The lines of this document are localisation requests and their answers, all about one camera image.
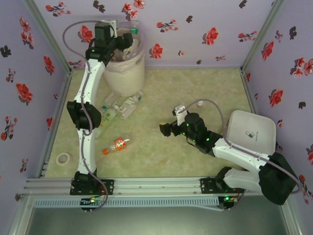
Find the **tape roll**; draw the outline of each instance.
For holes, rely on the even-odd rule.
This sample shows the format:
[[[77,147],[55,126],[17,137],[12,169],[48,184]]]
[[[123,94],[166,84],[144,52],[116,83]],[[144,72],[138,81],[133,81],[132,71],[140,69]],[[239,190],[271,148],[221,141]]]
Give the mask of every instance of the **tape roll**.
[[[67,165],[70,160],[70,155],[68,153],[61,153],[57,156],[57,165],[64,166]]]

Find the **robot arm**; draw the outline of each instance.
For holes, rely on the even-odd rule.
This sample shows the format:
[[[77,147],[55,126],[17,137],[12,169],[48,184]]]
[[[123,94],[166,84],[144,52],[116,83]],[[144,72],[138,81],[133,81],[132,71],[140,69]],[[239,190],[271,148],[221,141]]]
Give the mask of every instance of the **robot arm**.
[[[187,142],[199,149],[200,152],[226,159],[245,169],[236,170],[224,167],[215,177],[215,187],[221,189],[222,192],[225,192],[227,187],[261,192],[271,202],[278,205],[284,204],[296,182],[268,163],[273,162],[295,176],[283,155],[274,153],[270,156],[243,147],[241,149],[244,152],[239,151],[229,146],[221,135],[207,130],[203,119],[198,114],[188,111],[180,113],[184,109],[185,106],[182,104],[175,107],[173,115],[177,116],[177,121],[171,124],[160,124],[160,130],[164,136],[168,137],[171,133],[174,136],[183,134],[186,136]],[[257,155],[259,158],[252,157],[248,153]]]
[[[79,137],[79,165],[74,180],[72,181],[72,186],[77,189],[81,195],[89,194],[90,191],[94,191],[99,186],[97,180],[94,179],[88,171],[90,170],[90,172],[96,176],[96,163],[94,158],[95,134],[93,131],[90,133],[90,122],[84,110],[82,110],[82,103],[90,116],[92,129],[99,127],[101,114],[95,108],[94,102],[101,75],[106,65],[113,57],[114,51],[116,49],[127,49],[132,43],[133,38],[131,33],[117,36],[116,21],[102,21],[101,23],[96,23],[95,38],[92,39],[89,48],[86,50],[86,59],[88,60],[90,69],[86,66],[81,86],[74,101],[67,103],[67,110],[77,128]]]

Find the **trash bin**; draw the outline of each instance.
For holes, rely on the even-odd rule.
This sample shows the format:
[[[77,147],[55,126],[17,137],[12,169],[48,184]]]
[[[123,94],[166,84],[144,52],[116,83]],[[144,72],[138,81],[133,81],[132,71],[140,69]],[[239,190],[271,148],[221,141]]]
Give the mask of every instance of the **trash bin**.
[[[104,76],[113,92],[132,96],[142,90],[145,81],[144,40],[138,22],[120,22],[117,35],[131,32],[138,40],[138,47],[125,60],[118,58],[123,53],[116,51],[104,71]]]

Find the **orange bottle cap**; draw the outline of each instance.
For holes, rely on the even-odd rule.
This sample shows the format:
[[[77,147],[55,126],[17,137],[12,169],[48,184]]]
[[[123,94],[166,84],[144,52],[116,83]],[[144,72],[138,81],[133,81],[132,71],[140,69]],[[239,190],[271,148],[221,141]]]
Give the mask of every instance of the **orange bottle cap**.
[[[109,151],[106,148],[103,149],[102,152],[103,152],[104,155],[108,155],[109,154]]]

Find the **floral wallpaper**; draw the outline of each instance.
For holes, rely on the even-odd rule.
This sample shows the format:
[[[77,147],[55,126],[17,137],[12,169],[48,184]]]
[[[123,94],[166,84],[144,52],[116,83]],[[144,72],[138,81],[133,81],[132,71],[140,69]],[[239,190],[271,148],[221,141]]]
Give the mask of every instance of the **floral wallpaper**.
[[[313,233],[312,11],[311,0],[286,1],[246,69],[258,113],[277,124],[276,150],[302,183],[290,196],[302,234]]]
[[[273,0],[34,0],[62,49],[68,65],[81,69],[79,56],[62,42],[77,21],[137,21],[145,35],[146,66],[239,67],[260,31]],[[67,32],[68,44],[85,54],[94,23]],[[268,57],[270,45],[266,48]]]
[[[35,177],[66,72],[22,1],[3,1],[0,20],[5,32],[0,41],[0,234],[6,235],[20,192],[27,178]]]

